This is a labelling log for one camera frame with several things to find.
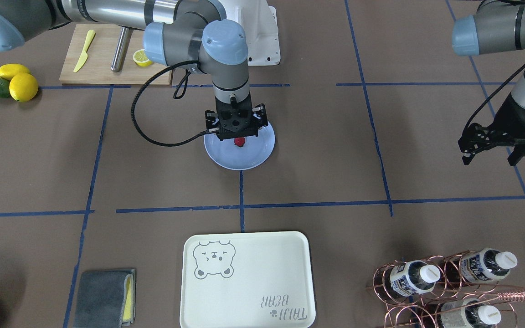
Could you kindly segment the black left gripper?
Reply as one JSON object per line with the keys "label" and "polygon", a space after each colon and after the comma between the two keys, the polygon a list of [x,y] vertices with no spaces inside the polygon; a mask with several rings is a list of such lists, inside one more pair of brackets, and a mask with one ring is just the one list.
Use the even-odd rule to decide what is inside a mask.
{"label": "black left gripper", "polygon": [[458,146],[464,165],[469,165],[480,152],[514,147],[508,163],[516,166],[525,157],[525,109],[509,95],[494,117],[492,129],[473,123],[462,133]]}

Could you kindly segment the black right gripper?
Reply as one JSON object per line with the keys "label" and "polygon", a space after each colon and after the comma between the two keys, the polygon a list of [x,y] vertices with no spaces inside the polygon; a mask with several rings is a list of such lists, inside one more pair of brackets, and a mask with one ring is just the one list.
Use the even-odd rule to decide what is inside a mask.
{"label": "black right gripper", "polygon": [[250,96],[242,101],[232,96],[229,101],[216,99],[216,110],[206,110],[206,130],[219,140],[258,137],[260,129],[268,126],[264,103],[253,106]]}

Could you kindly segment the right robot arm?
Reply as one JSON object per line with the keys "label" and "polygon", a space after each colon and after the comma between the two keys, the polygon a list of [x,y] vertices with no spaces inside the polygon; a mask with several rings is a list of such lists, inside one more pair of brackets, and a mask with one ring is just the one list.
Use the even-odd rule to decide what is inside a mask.
{"label": "right robot arm", "polygon": [[0,0],[0,51],[73,23],[113,24],[143,31],[150,60],[166,71],[209,74],[215,111],[206,133],[220,140],[257,136],[268,125],[264,104],[252,105],[248,63],[254,35],[227,16],[219,0]]}

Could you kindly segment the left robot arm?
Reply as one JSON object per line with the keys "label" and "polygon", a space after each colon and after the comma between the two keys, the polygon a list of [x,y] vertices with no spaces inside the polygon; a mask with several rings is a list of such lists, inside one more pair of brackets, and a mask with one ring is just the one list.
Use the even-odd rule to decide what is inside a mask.
{"label": "left robot arm", "polygon": [[[483,0],[475,14],[456,20],[452,48],[459,56],[525,50],[525,0]],[[512,147],[508,157],[515,166],[525,157],[525,63],[506,83],[519,76],[512,91],[494,115],[490,125],[469,118],[458,146],[464,165],[475,155],[496,147]]]}

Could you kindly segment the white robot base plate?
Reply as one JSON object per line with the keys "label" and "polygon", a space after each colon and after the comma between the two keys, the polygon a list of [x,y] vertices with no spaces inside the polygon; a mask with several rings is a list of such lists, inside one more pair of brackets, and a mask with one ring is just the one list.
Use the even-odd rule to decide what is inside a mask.
{"label": "white robot base plate", "polygon": [[281,50],[276,8],[266,0],[221,0],[227,19],[246,32],[250,66],[279,65]]}

